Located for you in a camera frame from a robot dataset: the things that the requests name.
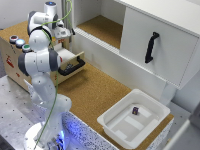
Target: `black handle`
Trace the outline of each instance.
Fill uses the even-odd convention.
[[[147,53],[146,53],[146,57],[145,57],[145,63],[148,64],[150,61],[153,60],[153,57],[151,56],[152,50],[153,50],[153,46],[154,46],[154,40],[157,39],[160,35],[156,32],[153,32],[153,36],[151,37],[150,41],[149,41],[149,45],[147,48]]]
[[[67,76],[85,65],[85,62],[80,58],[80,56],[77,57],[77,61],[79,62],[78,65],[66,70],[62,70],[61,68],[59,68],[58,72],[63,76]]]

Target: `cork surface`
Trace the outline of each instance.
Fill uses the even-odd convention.
[[[120,49],[123,26],[103,16],[95,17],[78,28]]]
[[[0,36],[9,42],[11,35],[18,35],[28,42],[26,27],[27,22],[22,22],[0,31]],[[58,93],[71,98],[72,108],[70,111],[120,150],[123,148],[104,133],[97,118],[129,92],[131,89],[88,63],[83,71],[59,84],[58,88]],[[136,150],[146,149],[172,119],[172,115],[167,116]]]

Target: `white cabinet door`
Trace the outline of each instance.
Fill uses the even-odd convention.
[[[146,64],[153,32],[160,37],[154,40],[153,60]],[[191,34],[127,7],[120,54],[179,86],[197,41]]]

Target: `brown countertop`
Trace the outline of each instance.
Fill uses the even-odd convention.
[[[11,35],[18,35],[28,43],[26,27],[27,22],[22,22],[0,31],[0,36],[9,42]],[[71,98],[70,111],[120,150],[123,148],[104,133],[102,126],[97,123],[97,118],[130,91],[131,89],[88,63],[83,71],[61,83],[58,88],[58,93]],[[172,119],[173,115],[167,116],[137,150],[146,149]]]

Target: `plastic tub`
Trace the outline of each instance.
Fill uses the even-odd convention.
[[[134,107],[139,108],[138,115],[132,114]],[[135,149],[169,113],[169,108],[135,89],[97,121],[104,127],[105,133],[122,147]]]

